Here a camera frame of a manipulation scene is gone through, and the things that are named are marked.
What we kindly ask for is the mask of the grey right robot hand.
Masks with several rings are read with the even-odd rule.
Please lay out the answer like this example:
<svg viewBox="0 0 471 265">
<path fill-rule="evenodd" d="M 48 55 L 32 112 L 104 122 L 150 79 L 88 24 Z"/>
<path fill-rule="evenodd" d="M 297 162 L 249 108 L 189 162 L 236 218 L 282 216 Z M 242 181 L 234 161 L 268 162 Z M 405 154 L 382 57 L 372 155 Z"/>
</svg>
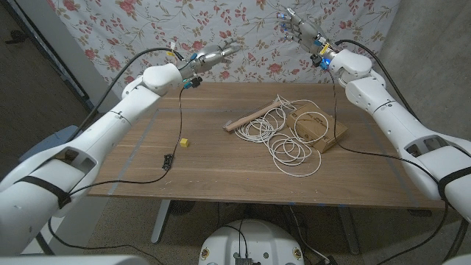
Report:
<svg viewBox="0 0 471 265">
<path fill-rule="evenodd" d="M 304 51 L 320 54 L 329 43 L 327 36 L 317 24 L 299 16 L 293 9 L 287 7 L 276 16 L 280 20 L 280 27 L 286 32 L 284 38 L 298 42 Z"/>
</svg>

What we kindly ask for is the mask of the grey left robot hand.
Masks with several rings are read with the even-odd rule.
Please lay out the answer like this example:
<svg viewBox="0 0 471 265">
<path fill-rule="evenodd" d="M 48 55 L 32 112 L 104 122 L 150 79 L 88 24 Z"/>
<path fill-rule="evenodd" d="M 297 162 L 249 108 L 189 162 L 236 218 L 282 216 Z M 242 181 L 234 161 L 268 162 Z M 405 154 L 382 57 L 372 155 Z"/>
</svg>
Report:
<svg viewBox="0 0 471 265">
<path fill-rule="evenodd" d="M 213 66 L 221 63 L 240 49 L 241 46 L 232 38 L 206 46 L 198 51 L 196 57 L 190 62 L 191 69 L 196 73 L 209 71 Z"/>
</svg>

